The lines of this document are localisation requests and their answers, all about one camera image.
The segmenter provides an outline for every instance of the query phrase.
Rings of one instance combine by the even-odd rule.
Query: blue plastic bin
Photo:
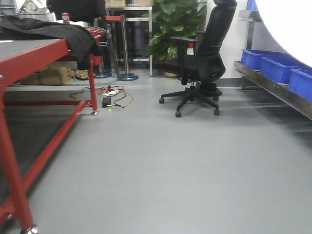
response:
[[[282,52],[264,51],[264,50],[248,50],[243,49],[241,63],[254,70],[261,70],[262,58],[278,58],[289,57],[290,55]]]
[[[291,69],[291,73],[289,90],[312,101],[312,68],[311,70]]]
[[[246,10],[257,11],[258,7],[255,3],[255,0],[248,0]]]
[[[262,58],[261,74],[277,83],[289,84],[291,69],[309,70],[310,67],[293,57],[289,58]]]

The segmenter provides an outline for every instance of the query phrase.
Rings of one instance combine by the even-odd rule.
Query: chair armrest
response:
[[[170,39],[176,41],[176,42],[188,42],[188,43],[194,43],[197,40],[192,38],[180,38],[180,37],[170,37]]]
[[[187,76],[184,72],[184,44],[192,43],[195,46],[197,40],[192,38],[180,38],[180,37],[170,37],[173,41],[177,42],[177,60],[179,64],[179,74],[181,76],[181,84],[187,84]]]

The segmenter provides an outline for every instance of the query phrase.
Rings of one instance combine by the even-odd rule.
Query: bright light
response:
[[[310,0],[256,0],[273,38],[292,56],[312,67]]]

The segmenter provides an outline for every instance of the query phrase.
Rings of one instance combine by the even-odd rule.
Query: black jacket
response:
[[[62,19],[62,12],[67,12],[74,22],[92,23],[94,18],[106,15],[105,0],[47,0],[47,6],[57,20]]]
[[[91,67],[90,54],[101,56],[102,51],[93,35],[79,25],[62,24],[38,19],[20,19],[6,15],[0,21],[1,40],[66,39],[77,57],[80,70]]]

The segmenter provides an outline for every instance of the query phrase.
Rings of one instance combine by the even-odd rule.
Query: black power adapter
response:
[[[108,107],[110,105],[112,105],[112,98],[111,97],[103,97],[102,107],[105,108],[105,107]]]

